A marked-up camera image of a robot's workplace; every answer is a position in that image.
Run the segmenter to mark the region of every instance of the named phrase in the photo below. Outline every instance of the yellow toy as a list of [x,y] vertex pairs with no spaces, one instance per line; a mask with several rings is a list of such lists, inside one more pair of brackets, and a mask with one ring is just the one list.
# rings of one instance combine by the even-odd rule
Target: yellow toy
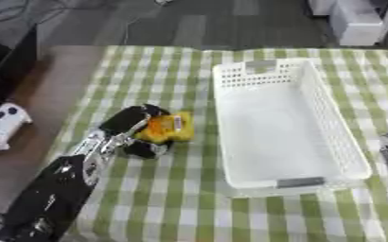
[[194,136],[194,127],[189,112],[152,117],[147,127],[135,138],[161,144],[167,140],[187,141]]

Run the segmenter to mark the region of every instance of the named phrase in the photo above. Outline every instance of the green checkered tablecloth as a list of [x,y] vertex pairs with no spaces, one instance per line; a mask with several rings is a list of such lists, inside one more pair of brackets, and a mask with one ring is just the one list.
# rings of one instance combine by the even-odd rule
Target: green checkered tablecloth
[[[223,188],[212,67],[293,57],[315,62],[373,176],[351,190],[231,199]],[[75,241],[388,241],[388,170],[379,156],[379,134],[388,130],[388,52],[110,46],[49,157],[143,103],[192,112],[195,138],[156,161],[116,157],[69,231]]]

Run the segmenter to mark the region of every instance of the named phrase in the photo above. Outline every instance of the laptop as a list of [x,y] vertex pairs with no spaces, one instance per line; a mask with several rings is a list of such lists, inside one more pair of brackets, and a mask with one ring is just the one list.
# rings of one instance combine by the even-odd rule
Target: laptop
[[34,67],[37,53],[37,27],[33,26],[0,61],[0,105]]

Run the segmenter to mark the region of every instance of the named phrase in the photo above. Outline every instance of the robotic hand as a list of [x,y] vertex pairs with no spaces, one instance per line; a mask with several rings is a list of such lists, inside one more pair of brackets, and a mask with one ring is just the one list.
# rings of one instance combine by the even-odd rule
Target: robotic hand
[[169,114],[153,105],[133,106],[101,124],[66,156],[61,156],[13,202],[4,216],[0,242],[59,241],[96,186],[115,150],[144,158],[165,153],[172,145],[137,140],[153,116]]

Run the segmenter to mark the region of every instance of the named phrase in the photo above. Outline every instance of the gray floor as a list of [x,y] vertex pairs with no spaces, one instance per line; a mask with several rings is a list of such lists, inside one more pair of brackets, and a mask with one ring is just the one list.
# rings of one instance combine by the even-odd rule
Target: gray floor
[[[40,26],[40,44],[52,45],[180,45],[196,48],[243,49],[264,46],[324,47],[327,29],[305,14],[306,0],[175,0],[159,8],[153,0],[108,0],[94,10],[67,10]],[[0,0],[0,9],[23,0]],[[100,0],[67,0],[74,7]],[[0,23],[0,42],[13,45],[50,9],[53,0],[32,0],[27,13]],[[125,30],[130,25],[125,42]]]

